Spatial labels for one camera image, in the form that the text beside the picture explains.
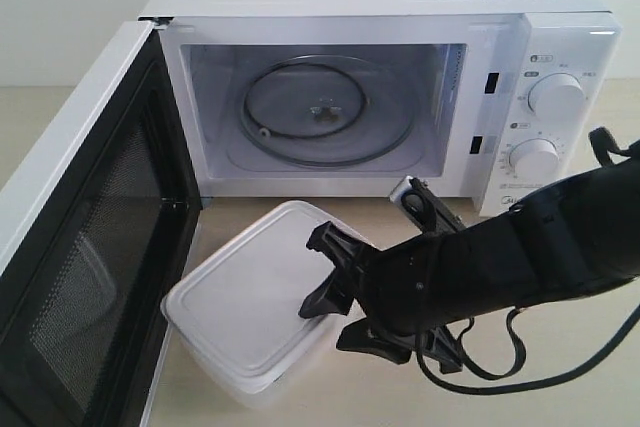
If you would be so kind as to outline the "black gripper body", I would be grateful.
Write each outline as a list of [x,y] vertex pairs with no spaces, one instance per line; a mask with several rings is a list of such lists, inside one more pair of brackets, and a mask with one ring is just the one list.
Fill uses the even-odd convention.
[[460,372],[463,361],[446,327],[449,321],[428,305],[442,239],[418,236],[387,250],[374,248],[356,301],[365,317],[399,333],[413,334],[412,356],[422,354],[437,361],[442,372]]

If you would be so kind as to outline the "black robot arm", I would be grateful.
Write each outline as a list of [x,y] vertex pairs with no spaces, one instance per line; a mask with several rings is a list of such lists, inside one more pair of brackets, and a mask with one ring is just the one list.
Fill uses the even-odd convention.
[[639,275],[635,159],[555,182],[472,226],[414,178],[393,200],[419,226],[416,237],[379,250],[327,222],[308,240],[333,270],[300,316],[343,315],[353,304],[365,314],[342,332],[342,350],[403,364],[420,330],[599,295]]

